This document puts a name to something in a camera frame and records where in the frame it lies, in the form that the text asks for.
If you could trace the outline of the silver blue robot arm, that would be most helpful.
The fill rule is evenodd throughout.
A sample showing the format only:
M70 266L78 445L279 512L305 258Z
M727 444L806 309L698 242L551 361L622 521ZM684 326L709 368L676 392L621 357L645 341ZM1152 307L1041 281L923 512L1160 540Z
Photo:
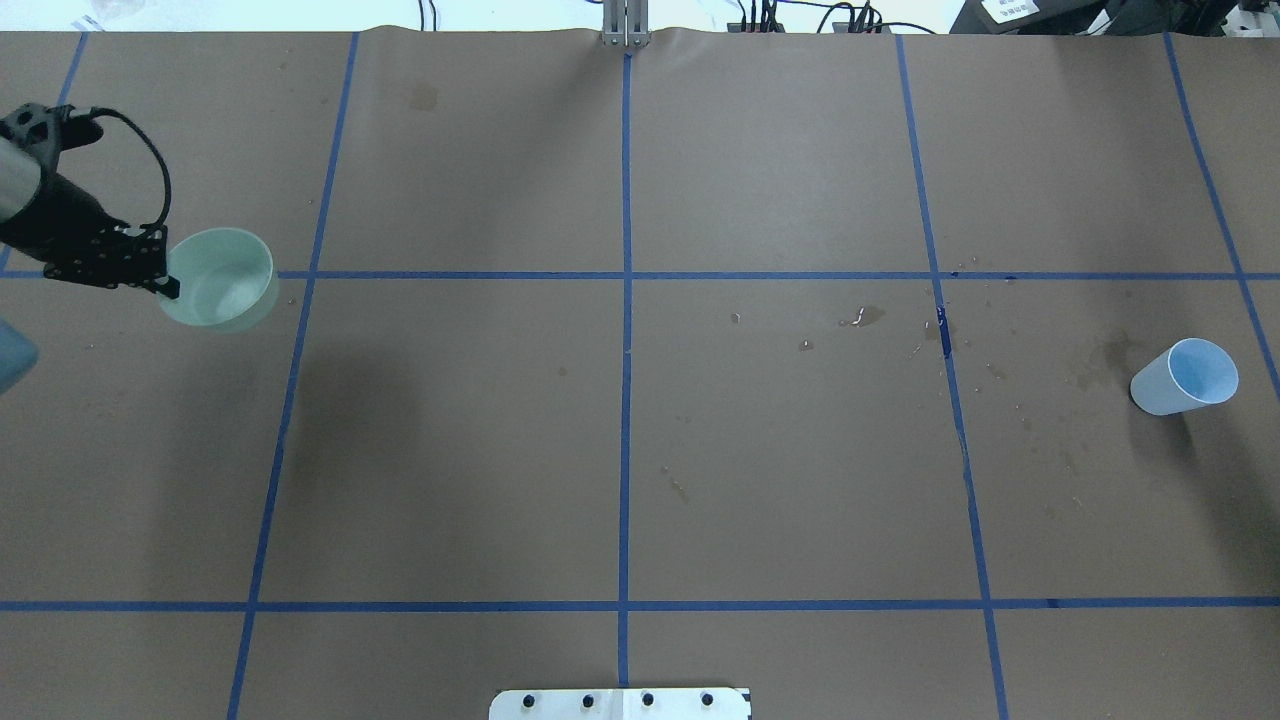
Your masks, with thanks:
M129 287L177 300L164 222L132 225L50 163L3 141L3 243L41 265L49 281Z

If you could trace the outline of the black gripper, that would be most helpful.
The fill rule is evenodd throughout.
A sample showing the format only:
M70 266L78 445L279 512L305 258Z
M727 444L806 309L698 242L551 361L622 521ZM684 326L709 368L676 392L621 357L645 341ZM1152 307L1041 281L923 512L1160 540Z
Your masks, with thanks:
M115 290L146 290L180 297L180 281L166 269L168 228L132 225L109 215L73 182L55 176L33 199L3 220L3 242L42 265L44 277Z

